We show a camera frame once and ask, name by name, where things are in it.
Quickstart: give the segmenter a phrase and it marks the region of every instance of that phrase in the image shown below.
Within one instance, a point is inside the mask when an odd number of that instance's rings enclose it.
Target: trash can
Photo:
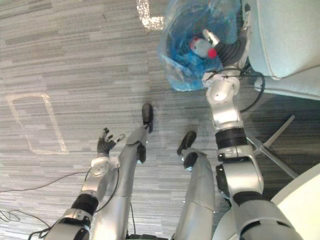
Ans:
[[[197,56],[190,42],[194,37],[202,38],[204,29],[225,43],[236,41],[240,6],[240,0],[170,0],[157,53],[174,90],[202,89],[204,73],[222,69],[218,57]]]

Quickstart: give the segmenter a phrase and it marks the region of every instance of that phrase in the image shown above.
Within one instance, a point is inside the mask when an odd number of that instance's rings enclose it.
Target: gray chair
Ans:
[[[243,0],[243,8],[247,3],[251,66],[272,76],[265,92],[320,100],[320,0]]]

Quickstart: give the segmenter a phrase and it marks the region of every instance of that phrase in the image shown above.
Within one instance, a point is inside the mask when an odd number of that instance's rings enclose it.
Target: black cable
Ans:
[[[257,104],[257,102],[259,102],[259,100],[261,99],[262,95],[265,92],[265,87],[266,87],[266,79],[265,76],[261,73],[261,72],[256,72],[258,75],[260,75],[261,79],[262,79],[262,84],[261,84],[261,90],[258,94],[258,96],[256,97],[256,99],[253,101],[253,103],[251,103],[249,106],[247,106],[244,109],[240,110],[240,113],[244,113],[246,111],[248,111],[249,109],[251,109],[254,105]]]
[[[221,70],[219,70],[219,71],[212,71],[212,72],[211,72],[212,74],[211,74],[204,82],[212,79],[212,78],[214,77],[214,75],[220,74],[220,73],[222,73],[223,71],[240,71],[240,72],[241,72],[241,69],[238,68],[238,67],[226,67],[226,68],[223,68],[223,69],[221,69]]]
[[[71,174],[68,174],[68,175],[65,175],[65,176],[62,176],[52,182],[49,182],[45,185],[42,185],[42,186],[38,186],[38,187],[33,187],[33,188],[27,188],[27,189],[10,189],[10,190],[4,190],[4,191],[0,191],[0,194],[2,193],[8,193],[8,192],[25,192],[25,191],[30,191],[30,190],[37,190],[37,189],[41,189],[41,188],[44,188],[44,187],[47,187],[51,184],[54,184],[55,182],[57,181],[60,181],[61,179],[64,179],[64,178],[67,178],[67,177],[70,177],[70,176],[73,176],[73,175],[77,175],[77,174],[87,174],[89,171],[91,170],[91,168],[88,170],[88,171],[80,171],[80,172],[74,172],[74,173],[71,173]]]
[[[136,235],[136,223],[135,223],[134,211],[132,209],[132,203],[131,202],[130,202],[130,208],[131,208],[131,216],[132,216],[132,222],[133,222],[134,235]]]
[[[20,210],[17,210],[17,209],[9,211],[9,213],[12,213],[12,212],[18,212],[18,213],[25,214],[25,215],[27,215],[27,216],[29,216],[29,217],[33,217],[33,218],[35,218],[35,219],[38,219],[38,220],[41,221],[42,223],[44,223],[48,228],[50,227],[48,223],[46,223],[46,222],[43,221],[41,218],[39,218],[39,217],[37,217],[37,216],[35,216],[35,215],[29,214],[29,213],[26,213],[26,212],[24,212],[24,211],[20,211]]]
[[[44,238],[47,236],[47,234],[48,234],[48,232],[50,231],[50,229],[51,229],[51,227],[48,227],[48,228],[43,229],[43,230],[41,230],[41,231],[32,232],[32,233],[29,235],[28,240],[31,240],[31,238],[33,237],[33,235],[36,235],[36,234],[39,234],[39,236],[38,236],[39,239],[44,239]]]
[[[89,170],[86,172],[86,175],[85,175],[84,181],[86,181],[86,180],[87,180],[88,174],[90,173],[91,169],[92,169],[92,167],[90,167],[90,168],[89,168]]]
[[[119,175],[120,175],[120,171],[119,171],[119,168],[116,169],[117,170],[117,178],[116,178],[116,184],[115,184],[115,187],[113,189],[113,192],[110,196],[110,198],[108,199],[108,201],[106,201],[106,203],[101,207],[99,208],[97,211],[95,211],[96,213],[99,212],[100,210],[102,210],[105,206],[108,205],[108,203],[111,201],[111,199],[114,197],[115,193],[116,193],[116,190],[117,190],[117,187],[118,187],[118,183],[119,183]]]
[[[2,216],[0,216],[0,220],[4,221],[5,223],[20,222],[20,218],[17,215],[15,215],[9,211],[0,210],[0,214],[2,214]]]

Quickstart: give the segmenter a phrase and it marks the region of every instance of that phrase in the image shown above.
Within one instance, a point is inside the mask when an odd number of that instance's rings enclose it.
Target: chair leg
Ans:
[[[269,147],[270,145],[283,133],[283,131],[290,125],[290,123],[295,119],[295,116],[292,115],[279,129],[276,131],[265,143],[259,141],[256,137],[246,132],[246,138],[251,142],[256,150],[254,151],[255,155],[260,153],[265,154],[268,158],[270,158],[275,164],[277,164],[286,174],[288,174],[293,179],[299,176],[289,165],[279,159],[275,154],[273,154]]]

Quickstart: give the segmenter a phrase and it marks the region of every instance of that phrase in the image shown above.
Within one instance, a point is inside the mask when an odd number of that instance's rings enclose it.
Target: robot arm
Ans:
[[[224,66],[220,74],[208,72],[202,78],[208,88],[206,97],[221,162],[216,167],[217,185],[232,204],[238,239],[302,240],[280,209],[262,196],[263,177],[247,142],[240,111],[234,105],[240,88],[234,76],[244,67],[250,46],[250,7],[245,6],[245,10],[245,24],[235,43],[221,43],[212,32],[203,31]]]
[[[109,157],[109,151],[124,138],[116,141],[107,137],[109,130],[104,129],[98,141],[98,157],[91,161],[91,168],[82,185],[81,191],[71,208],[52,226],[45,240],[89,240],[89,230],[93,215],[102,202],[110,178],[120,167],[118,157]]]

